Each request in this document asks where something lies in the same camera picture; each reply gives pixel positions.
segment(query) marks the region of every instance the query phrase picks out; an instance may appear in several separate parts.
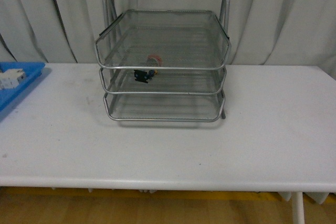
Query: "white plastic block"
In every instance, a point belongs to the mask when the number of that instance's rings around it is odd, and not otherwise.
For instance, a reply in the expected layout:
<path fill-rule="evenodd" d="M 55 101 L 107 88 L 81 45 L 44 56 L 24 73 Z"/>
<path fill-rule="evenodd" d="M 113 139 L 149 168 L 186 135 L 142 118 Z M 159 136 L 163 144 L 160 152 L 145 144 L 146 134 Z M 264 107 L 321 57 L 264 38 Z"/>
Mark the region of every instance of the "white plastic block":
<path fill-rule="evenodd" d="M 23 69 L 8 69 L 6 72 L 0 73 L 0 84 L 5 89 L 14 89 L 25 78 L 26 73 L 23 71 Z"/>

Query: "mesh tray bottom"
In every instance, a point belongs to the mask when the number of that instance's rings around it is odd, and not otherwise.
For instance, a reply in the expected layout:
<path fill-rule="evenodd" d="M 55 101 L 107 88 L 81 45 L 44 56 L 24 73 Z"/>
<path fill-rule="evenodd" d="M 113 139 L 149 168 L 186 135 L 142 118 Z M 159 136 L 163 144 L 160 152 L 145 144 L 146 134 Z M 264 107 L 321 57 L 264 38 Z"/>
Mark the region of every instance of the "mesh tray bottom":
<path fill-rule="evenodd" d="M 109 114 L 117 120 L 215 121 L 224 96 L 215 95 L 111 95 L 107 96 Z"/>

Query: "black component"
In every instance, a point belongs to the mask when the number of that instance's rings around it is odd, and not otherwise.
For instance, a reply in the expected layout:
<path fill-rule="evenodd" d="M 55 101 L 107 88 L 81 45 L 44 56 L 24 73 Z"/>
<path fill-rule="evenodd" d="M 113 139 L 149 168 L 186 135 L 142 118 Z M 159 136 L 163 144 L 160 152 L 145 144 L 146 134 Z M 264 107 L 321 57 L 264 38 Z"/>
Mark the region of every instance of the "black component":
<path fill-rule="evenodd" d="M 134 70 L 134 77 L 136 81 L 148 83 L 147 80 L 152 80 L 154 75 L 155 75 L 154 70 L 149 70 L 148 73 L 142 70 Z"/>
<path fill-rule="evenodd" d="M 148 75 L 146 71 L 142 71 L 142 70 L 135 70 L 134 71 L 134 77 L 136 81 L 141 81 L 144 83 L 148 83 Z"/>

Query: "table leg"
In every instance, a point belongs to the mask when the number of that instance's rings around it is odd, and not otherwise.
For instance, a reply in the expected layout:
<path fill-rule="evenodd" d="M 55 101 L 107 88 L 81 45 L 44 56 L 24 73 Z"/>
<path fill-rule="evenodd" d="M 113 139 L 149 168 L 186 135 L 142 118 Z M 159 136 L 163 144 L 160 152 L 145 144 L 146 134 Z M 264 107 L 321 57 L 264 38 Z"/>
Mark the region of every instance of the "table leg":
<path fill-rule="evenodd" d="M 293 224 L 305 224 L 302 192 L 292 193 Z"/>

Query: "wire mesh tray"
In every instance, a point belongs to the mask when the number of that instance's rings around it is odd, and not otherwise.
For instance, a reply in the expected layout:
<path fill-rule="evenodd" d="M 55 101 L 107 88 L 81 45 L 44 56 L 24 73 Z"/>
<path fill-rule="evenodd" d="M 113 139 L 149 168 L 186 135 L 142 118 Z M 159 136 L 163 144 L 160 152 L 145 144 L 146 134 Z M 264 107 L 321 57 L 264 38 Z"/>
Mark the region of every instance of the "wire mesh tray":
<path fill-rule="evenodd" d="M 136 81 L 131 69 L 100 69 L 100 79 L 105 92 L 110 94 L 193 94 L 219 93 L 226 77 L 226 68 L 219 70 L 159 70 L 146 83 Z"/>
<path fill-rule="evenodd" d="M 95 49 L 107 69 L 218 70 L 230 42 L 210 11 L 128 10 L 101 34 Z M 151 56 L 156 60 L 149 64 Z"/>
<path fill-rule="evenodd" d="M 221 116 L 224 92 L 214 95 L 108 94 L 104 103 L 115 121 L 214 122 Z"/>

